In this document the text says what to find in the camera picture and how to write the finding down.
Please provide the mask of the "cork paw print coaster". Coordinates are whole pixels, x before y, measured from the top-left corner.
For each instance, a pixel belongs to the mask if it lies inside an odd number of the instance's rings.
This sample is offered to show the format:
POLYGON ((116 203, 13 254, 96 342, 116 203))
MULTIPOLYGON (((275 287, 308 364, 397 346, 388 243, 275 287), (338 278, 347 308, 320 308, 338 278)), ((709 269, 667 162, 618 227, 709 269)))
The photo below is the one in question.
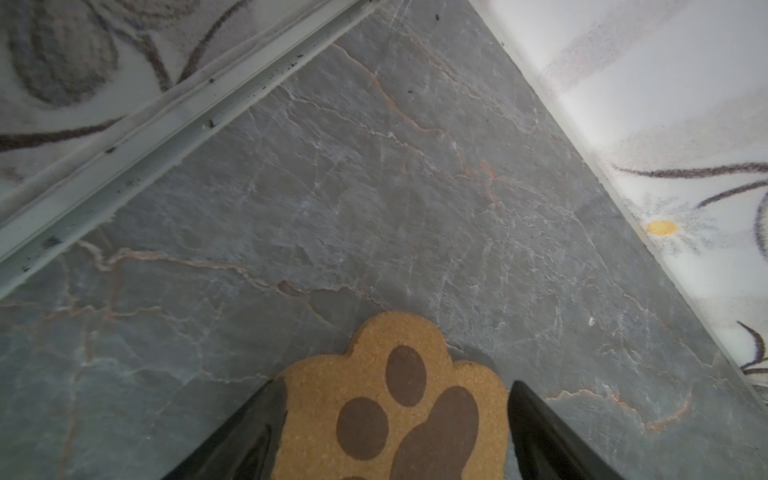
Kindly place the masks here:
POLYGON ((439 328, 378 314, 346 353, 281 375, 286 419, 274 479, 501 479, 508 390, 479 363, 455 361, 439 328))

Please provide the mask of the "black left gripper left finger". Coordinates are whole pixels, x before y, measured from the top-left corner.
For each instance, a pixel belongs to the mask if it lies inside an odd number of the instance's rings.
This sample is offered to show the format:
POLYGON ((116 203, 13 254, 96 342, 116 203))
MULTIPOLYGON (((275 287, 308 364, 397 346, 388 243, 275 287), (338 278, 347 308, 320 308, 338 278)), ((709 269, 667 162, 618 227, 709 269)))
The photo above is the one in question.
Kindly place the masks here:
POLYGON ((266 382, 167 479, 268 479, 286 421, 283 379, 266 382))

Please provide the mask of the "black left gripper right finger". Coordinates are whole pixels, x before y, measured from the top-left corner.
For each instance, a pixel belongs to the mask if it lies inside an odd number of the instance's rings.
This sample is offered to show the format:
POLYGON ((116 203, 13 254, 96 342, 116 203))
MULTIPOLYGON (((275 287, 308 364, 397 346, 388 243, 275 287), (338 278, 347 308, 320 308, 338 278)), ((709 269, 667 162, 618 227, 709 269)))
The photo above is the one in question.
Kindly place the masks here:
POLYGON ((518 469, 524 479, 622 479, 520 380, 512 384, 507 416, 518 469))

